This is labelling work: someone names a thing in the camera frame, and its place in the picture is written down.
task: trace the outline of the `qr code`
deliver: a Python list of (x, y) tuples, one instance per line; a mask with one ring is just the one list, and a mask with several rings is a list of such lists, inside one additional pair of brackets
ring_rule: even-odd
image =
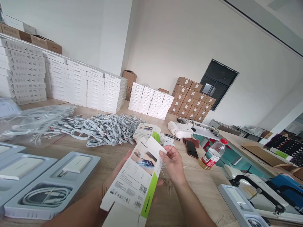
[(140, 191), (143, 192), (143, 194), (146, 194), (146, 190), (147, 190), (147, 187), (145, 187), (144, 185), (141, 184)]

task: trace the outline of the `white power bank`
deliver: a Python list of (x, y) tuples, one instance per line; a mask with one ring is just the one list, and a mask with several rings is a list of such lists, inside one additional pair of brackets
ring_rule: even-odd
[(81, 173), (81, 171), (89, 163), (90, 160), (90, 157), (78, 155), (73, 160), (71, 160), (71, 162), (68, 163), (62, 170), (64, 172)]
[(8, 180), (20, 180), (27, 173), (39, 166), (43, 162), (37, 158), (23, 158), (18, 162), (6, 167), (0, 171), (0, 178)]

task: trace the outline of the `person's hand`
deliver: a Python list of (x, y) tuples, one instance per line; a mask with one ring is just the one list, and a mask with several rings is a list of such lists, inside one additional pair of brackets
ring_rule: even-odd
[(166, 164), (167, 172), (173, 184), (184, 184), (186, 183), (186, 178), (183, 169), (182, 157), (173, 146), (166, 145), (163, 146), (167, 154), (159, 151), (159, 154)]

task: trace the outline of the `gray plastic tray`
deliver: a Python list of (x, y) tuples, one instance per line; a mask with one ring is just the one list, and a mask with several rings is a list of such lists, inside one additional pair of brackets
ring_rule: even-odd
[(0, 170), (14, 164), (22, 158), (38, 158), (42, 159), (43, 162), (37, 166), (35, 169), (30, 171), (27, 175), (22, 177), (20, 180), (7, 180), (0, 179), (0, 218), (4, 215), (4, 205), (13, 198), (17, 193), (19, 193), (23, 188), (28, 186), (37, 177), (39, 177), (43, 172), (45, 172), (49, 167), (51, 167), (57, 159), (47, 158), (42, 156), (36, 156), (31, 154), (17, 153), (10, 157), (0, 161)]
[(10, 148), (9, 150), (0, 153), (0, 160), (3, 160), (11, 156), (12, 154), (18, 153), (26, 148), (23, 146), (13, 145), (9, 143), (1, 143), (1, 142), (0, 142), (0, 146), (5, 146)]
[[(62, 169), (76, 156), (83, 155), (91, 157), (89, 163), (84, 167), (80, 173), (67, 172), (66, 175), (58, 177)], [(78, 152), (70, 152), (64, 158), (59, 160), (55, 165), (49, 168), (44, 174), (37, 178), (34, 182), (28, 185), (14, 198), (12, 198), (6, 205), (5, 216), (11, 218), (27, 218), (27, 219), (41, 219), (50, 220), (61, 211), (65, 209), (70, 203), (76, 192), (82, 184), (88, 179), (93, 169), (101, 158), (93, 155), (82, 154)], [(44, 187), (66, 187), (70, 188), (71, 192), (67, 198), (57, 207), (39, 207), (22, 204), (22, 198), (30, 191), (44, 188)]]

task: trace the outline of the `smartphone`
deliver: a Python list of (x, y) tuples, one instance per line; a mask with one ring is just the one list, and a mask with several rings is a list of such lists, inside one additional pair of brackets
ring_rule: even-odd
[(195, 159), (199, 159), (198, 153), (193, 142), (186, 140), (187, 154)]

